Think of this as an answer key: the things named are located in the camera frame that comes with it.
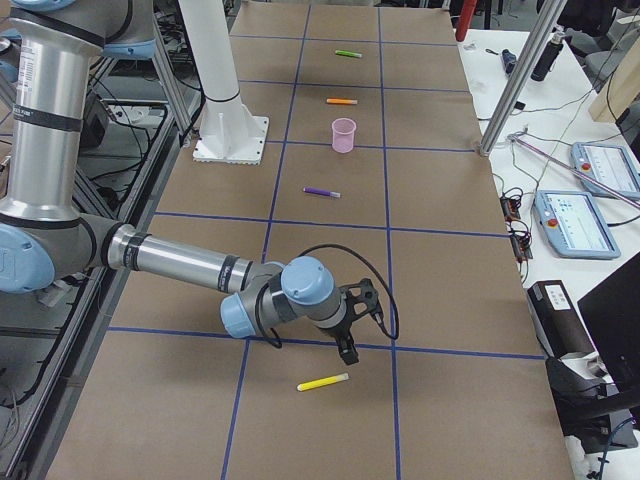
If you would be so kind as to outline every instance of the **table leg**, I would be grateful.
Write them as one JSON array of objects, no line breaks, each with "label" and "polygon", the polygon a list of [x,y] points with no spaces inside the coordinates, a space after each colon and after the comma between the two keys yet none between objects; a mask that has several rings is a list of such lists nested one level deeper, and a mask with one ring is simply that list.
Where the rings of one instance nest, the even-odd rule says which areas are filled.
[{"label": "table leg", "polygon": [[491,0],[484,0],[484,29],[491,30]]}]

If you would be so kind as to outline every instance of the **purple marker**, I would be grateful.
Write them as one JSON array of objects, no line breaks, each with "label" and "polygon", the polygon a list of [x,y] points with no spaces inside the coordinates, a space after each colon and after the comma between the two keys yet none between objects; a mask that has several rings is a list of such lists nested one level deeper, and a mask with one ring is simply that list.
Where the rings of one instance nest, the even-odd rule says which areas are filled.
[{"label": "purple marker", "polygon": [[333,198],[340,198],[341,195],[338,192],[330,192],[329,190],[321,190],[319,188],[313,188],[313,187],[304,187],[302,189],[302,191],[304,193],[312,193],[314,195],[322,195],[323,197],[333,197]]}]

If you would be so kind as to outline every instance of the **white table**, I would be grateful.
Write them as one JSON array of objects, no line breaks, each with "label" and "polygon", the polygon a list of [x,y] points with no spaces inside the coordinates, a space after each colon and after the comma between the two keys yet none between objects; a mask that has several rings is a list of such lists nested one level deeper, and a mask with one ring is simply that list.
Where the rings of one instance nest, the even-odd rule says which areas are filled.
[{"label": "white table", "polygon": [[[489,118],[507,83],[499,56],[487,53],[509,49],[519,56],[526,41],[526,32],[470,30],[464,42],[459,45],[469,88],[479,119]],[[526,104],[526,110],[560,107],[577,100],[591,89],[591,84],[582,72],[578,62],[568,48],[560,52],[553,70],[543,82],[529,80],[522,90],[519,100]],[[568,143],[601,140],[619,133],[613,124],[596,123],[591,120],[588,108],[596,93],[591,91],[582,100],[560,110],[520,113],[512,115],[505,125],[499,142],[513,132],[528,127],[529,132],[541,138],[560,139]],[[480,121],[484,131],[488,122]],[[557,142],[544,142],[532,137],[523,137],[528,143],[544,152],[552,154],[569,164],[570,147]],[[622,136],[607,140],[606,143],[626,145]],[[514,147],[516,164],[535,178],[540,178],[545,160],[519,146]],[[516,169],[513,165],[511,149],[498,143],[490,156],[493,172],[504,179],[504,190],[520,187],[525,192],[533,192],[535,182],[532,178]],[[498,191],[501,181],[496,178]],[[544,190],[584,191],[580,181],[560,167],[550,164],[540,181]],[[640,251],[640,220],[612,229],[613,236],[622,251],[615,260],[578,260],[559,258],[546,241],[541,226],[531,216],[533,195],[525,195],[520,209],[523,220],[529,225],[533,243],[533,260],[529,261],[529,272],[524,281],[528,288],[540,280],[562,280],[573,302],[577,302],[620,265]],[[597,199],[598,206],[608,223],[619,222],[636,216],[639,212],[622,202],[612,199]],[[590,455],[592,468],[599,467],[598,455]],[[640,472],[640,448],[610,452],[607,457],[611,463],[605,468],[605,479],[637,480]]]}]

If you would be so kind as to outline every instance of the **orange marker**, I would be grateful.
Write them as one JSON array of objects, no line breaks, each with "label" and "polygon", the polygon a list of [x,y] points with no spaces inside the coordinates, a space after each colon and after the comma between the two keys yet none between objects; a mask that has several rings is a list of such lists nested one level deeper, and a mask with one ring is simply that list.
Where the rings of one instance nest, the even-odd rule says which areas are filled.
[{"label": "orange marker", "polygon": [[357,100],[350,100],[348,98],[327,98],[329,105],[357,105]]}]

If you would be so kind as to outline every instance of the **black bottle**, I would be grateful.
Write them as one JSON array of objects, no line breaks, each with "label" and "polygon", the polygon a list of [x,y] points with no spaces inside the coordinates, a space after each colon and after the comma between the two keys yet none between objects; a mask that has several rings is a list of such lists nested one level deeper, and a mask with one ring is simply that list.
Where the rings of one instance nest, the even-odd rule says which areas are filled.
[{"label": "black bottle", "polygon": [[562,50],[562,39],[564,38],[563,32],[556,32],[553,35],[553,38],[549,40],[547,46],[544,47],[544,51],[542,52],[542,56],[538,63],[536,64],[536,68],[533,69],[533,73],[531,74],[531,78],[536,82],[541,82],[547,76],[547,73],[551,70],[551,66],[553,62],[558,58],[558,54],[560,50]]}]

